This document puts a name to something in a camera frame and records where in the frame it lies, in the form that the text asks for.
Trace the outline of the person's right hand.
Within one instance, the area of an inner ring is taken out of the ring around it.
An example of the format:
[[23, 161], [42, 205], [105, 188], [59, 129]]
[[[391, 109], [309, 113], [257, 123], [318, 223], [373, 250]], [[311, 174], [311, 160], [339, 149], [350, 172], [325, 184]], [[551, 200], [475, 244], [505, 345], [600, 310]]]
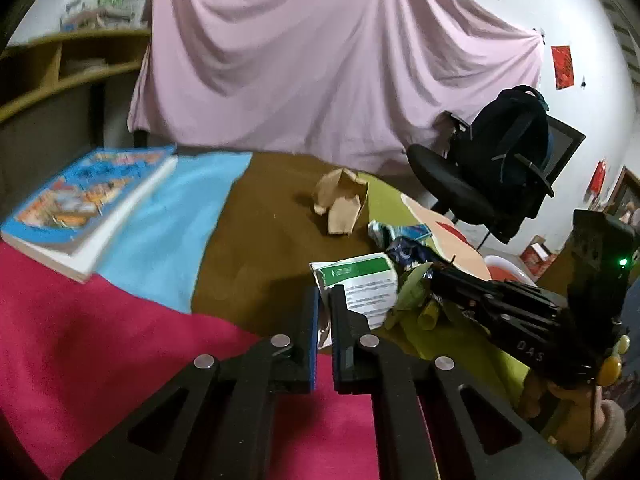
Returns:
[[528, 372], [518, 401], [518, 414], [532, 422], [542, 415], [542, 400], [550, 396], [558, 405], [541, 434], [572, 460], [590, 456], [606, 463], [627, 437], [624, 410], [602, 398], [602, 388], [582, 386], [566, 390]]

